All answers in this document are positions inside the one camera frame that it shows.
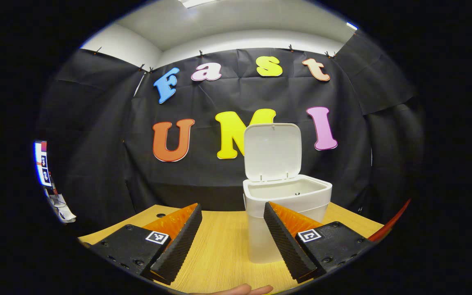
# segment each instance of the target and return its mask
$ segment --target white wall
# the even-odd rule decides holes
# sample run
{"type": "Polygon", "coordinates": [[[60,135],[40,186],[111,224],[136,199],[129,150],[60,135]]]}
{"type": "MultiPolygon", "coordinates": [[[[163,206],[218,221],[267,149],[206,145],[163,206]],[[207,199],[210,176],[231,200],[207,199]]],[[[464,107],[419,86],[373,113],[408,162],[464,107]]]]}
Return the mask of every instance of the white wall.
{"type": "Polygon", "coordinates": [[[120,58],[138,67],[145,64],[145,70],[149,67],[156,68],[161,57],[161,50],[154,44],[118,24],[102,29],[81,46],[88,50],[98,50],[100,47],[100,53],[120,58]]]}
{"type": "Polygon", "coordinates": [[[170,64],[178,60],[199,55],[199,50],[204,54],[219,52],[230,49],[243,48],[289,48],[305,50],[324,54],[334,54],[343,46],[343,43],[324,37],[293,32],[286,30],[244,30],[212,35],[194,41],[190,41],[174,48],[168,49],[161,54],[157,66],[170,64]]]}

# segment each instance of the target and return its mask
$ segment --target black fabric backdrop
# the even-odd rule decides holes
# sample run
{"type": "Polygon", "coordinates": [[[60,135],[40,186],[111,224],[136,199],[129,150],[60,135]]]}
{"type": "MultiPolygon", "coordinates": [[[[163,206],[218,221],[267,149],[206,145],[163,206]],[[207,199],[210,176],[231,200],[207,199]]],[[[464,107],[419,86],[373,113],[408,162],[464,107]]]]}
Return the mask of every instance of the black fabric backdrop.
{"type": "Polygon", "coordinates": [[[412,196],[421,164],[423,118],[414,88],[368,37],[354,35],[328,58],[313,52],[255,48],[205,54],[163,66],[142,78],[137,67],[79,50],[45,95],[38,138],[49,141],[54,181],[77,215],[78,234],[92,233],[162,204],[199,202],[206,210],[241,211],[243,156],[218,159],[216,114],[236,112],[248,125],[257,109],[276,111],[275,123],[302,132],[300,174],[333,183],[331,201],[385,223],[412,196]],[[283,73],[261,77],[259,56],[275,56],[283,73]],[[315,79],[303,60],[324,64],[329,82],[315,79]],[[221,64],[216,81],[194,82],[206,62],[221,64]],[[159,104],[154,81],[178,67],[176,93],[159,104]],[[316,131],[306,113],[326,107],[338,146],[314,148],[316,131]],[[178,145],[176,122],[194,119],[188,154],[161,162],[152,153],[152,126],[169,121],[167,148],[178,145]],[[371,167],[371,149],[373,166],[371,167]]]}

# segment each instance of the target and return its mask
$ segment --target red object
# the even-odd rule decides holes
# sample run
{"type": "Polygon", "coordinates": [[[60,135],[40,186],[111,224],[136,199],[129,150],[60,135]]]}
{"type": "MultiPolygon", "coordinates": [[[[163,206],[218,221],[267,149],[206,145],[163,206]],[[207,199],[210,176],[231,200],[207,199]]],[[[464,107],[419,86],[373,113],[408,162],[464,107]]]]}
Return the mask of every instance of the red object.
{"type": "Polygon", "coordinates": [[[391,218],[391,220],[386,223],[386,225],[382,226],[382,228],[380,228],[376,233],[372,234],[372,236],[369,237],[369,241],[378,241],[379,239],[385,237],[389,230],[391,230],[391,228],[395,225],[402,213],[405,211],[410,201],[410,199],[407,200],[407,202],[405,202],[405,205],[403,205],[403,207],[398,211],[398,213],[393,218],[391,218]]]}

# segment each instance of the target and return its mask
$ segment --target container lid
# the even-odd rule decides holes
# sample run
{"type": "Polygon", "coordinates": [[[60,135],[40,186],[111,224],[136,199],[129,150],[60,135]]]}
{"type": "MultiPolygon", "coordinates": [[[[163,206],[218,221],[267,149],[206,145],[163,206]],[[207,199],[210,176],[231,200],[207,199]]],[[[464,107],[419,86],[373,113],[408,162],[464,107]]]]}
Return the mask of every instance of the container lid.
{"type": "Polygon", "coordinates": [[[250,181],[291,179],[302,168],[302,133],[294,124],[249,125],[244,144],[245,175],[250,181]]]}

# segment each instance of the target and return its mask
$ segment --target ceiling light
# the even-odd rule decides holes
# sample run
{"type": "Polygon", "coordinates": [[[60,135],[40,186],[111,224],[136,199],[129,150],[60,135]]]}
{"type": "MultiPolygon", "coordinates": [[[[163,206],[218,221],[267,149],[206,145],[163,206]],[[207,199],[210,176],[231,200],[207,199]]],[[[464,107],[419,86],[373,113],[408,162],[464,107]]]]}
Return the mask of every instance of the ceiling light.
{"type": "Polygon", "coordinates": [[[187,8],[191,8],[193,6],[197,6],[200,4],[208,3],[208,2],[213,2],[217,0],[180,0],[180,2],[183,4],[183,6],[187,8]]]}
{"type": "Polygon", "coordinates": [[[352,24],[350,24],[350,23],[347,23],[347,26],[349,26],[349,27],[353,28],[354,30],[358,30],[358,28],[356,28],[355,26],[353,26],[353,25],[352,25],[352,24]]]}

